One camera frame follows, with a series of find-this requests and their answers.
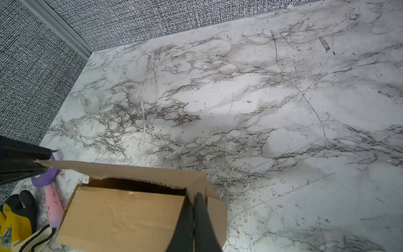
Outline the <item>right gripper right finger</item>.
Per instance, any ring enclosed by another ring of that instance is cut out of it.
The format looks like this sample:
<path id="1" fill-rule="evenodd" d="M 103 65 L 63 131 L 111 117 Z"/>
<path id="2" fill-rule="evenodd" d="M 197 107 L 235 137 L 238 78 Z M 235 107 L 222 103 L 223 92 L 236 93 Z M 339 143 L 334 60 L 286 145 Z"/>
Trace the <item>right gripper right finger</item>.
<path id="1" fill-rule="evenodd" d="M 194 206 L 195 251 L 222 252 L 209 217 L 205 198 L 197 193 Z"/>

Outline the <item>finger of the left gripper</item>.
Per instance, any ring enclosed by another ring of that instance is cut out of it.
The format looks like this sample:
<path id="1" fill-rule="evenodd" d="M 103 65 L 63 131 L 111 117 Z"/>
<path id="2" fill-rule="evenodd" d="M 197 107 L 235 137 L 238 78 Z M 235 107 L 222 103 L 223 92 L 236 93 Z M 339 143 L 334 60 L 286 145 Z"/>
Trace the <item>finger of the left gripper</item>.
<path id="1" fill-rule="evenodd" d="M 52 151 L 33 144 L 1 137 L 1 185 L 14 183 L 47 172 L 36 163 L 49 160 Z"/>

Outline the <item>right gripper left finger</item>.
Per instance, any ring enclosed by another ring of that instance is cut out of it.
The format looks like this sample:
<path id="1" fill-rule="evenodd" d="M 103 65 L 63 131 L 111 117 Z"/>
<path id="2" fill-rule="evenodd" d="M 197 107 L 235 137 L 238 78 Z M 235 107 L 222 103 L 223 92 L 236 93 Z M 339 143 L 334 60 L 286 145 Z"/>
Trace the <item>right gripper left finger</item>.
<path id="1" fill-rule="evenodd" d="M 176 228 L 166 252 L 192 252 L 194 249 L 194 210 L 185 196 Z"/>

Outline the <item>brown cardboard box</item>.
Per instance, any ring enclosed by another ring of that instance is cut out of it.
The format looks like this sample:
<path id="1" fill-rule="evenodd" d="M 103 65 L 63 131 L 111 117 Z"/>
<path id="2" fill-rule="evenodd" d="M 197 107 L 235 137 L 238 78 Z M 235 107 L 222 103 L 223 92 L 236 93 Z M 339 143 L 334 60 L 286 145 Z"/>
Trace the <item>brown cardboard box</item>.
<path id="1" fill-rule="evenodd" d="M 221 249 L 227 239 L 227 205 L 199 171 L 78 161 L 40 161 L 90 177 L 76 186 L 56 240 L 84 252 L 165 252 L 188 195 L 205 198 Z"/>

